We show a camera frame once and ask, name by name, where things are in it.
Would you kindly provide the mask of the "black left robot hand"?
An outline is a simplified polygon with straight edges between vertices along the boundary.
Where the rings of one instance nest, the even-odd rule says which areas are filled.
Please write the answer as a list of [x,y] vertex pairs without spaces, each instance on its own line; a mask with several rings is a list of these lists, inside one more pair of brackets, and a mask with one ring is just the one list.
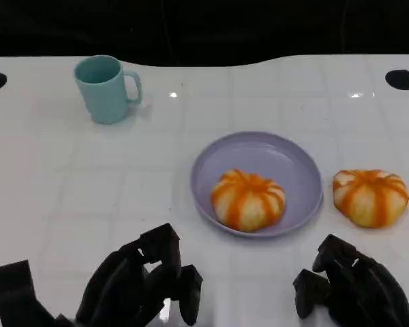
[[202,277],[183,266],[169,223],[113,251],[91,276],[76,321],[81,326],[146,326],[171,299],[188,326],[198,318]]

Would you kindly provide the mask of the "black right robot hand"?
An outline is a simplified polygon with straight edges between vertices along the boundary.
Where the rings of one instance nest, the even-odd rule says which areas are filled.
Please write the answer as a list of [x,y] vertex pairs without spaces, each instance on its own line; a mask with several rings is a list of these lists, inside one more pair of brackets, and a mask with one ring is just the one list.
[[409,326],[409,302],[395,277],[333,234],[320,244],[312,269],[292,284],[302,320],[323,306],[338,326]]

